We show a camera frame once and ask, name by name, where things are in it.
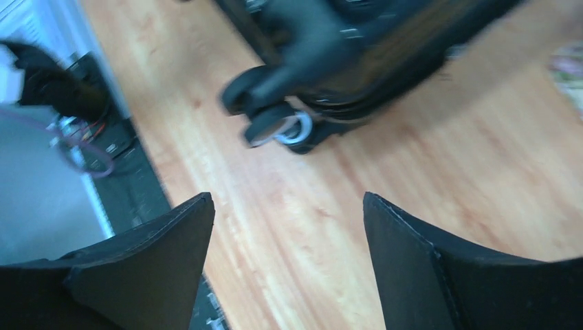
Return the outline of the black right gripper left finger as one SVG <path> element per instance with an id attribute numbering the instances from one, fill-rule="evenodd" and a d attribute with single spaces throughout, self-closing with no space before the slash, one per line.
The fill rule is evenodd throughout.
<path id="1" fill-rule="evenodd" d="M 1 267 L 2 329 L 187 329 L 215 205 L 162 216 L 54 259 Z"/>

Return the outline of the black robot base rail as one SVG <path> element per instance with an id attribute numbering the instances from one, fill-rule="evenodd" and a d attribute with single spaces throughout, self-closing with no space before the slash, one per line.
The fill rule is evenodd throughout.
<path id="1" fill-rule="evenodd" d="M 68 70 L 109 99 L 104 118 L 90 129 L 95 134 L 91 143 L 107 152 L 114 162 L 112 174 L 93 179 L 89 185 L 96 195 L 106 232 L 122 234 L 168 212 L 171 205 L 129 114 L 114 97 L 115 88 L 102 61 L 90 52 L 75 56 Z"/>

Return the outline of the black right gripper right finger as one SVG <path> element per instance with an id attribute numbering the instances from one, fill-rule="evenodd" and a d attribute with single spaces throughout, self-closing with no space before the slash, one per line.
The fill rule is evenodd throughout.
<path id="1" fill-rule="evenodd" d="M 363 215 L 387 329 L 582 328 L 581 258 L 499 252 L 372 192 Z"/>

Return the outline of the black white space suitcase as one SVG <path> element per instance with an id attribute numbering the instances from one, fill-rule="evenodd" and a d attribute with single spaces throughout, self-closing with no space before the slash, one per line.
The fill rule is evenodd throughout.
<path id="1" fill-rule="evenodd" d="M 261 59 L 221 92 L 251 148 L 303 155 L 366 124 L 517 1 L 219 1 Z"/>

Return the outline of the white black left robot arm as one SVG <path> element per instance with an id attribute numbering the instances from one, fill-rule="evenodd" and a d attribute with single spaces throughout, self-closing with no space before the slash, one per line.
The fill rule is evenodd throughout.
<path id="1" fill-rule="evenodd" d="M 45 50 L 31 44 L 1 40 L 16 59 L 13 66 L 24 71 L 21 106 L 51 106 L 58 114 L 99 122 L 111 105 L 108 92 L 90 73 L 74 72 L 57 63 Z"/>

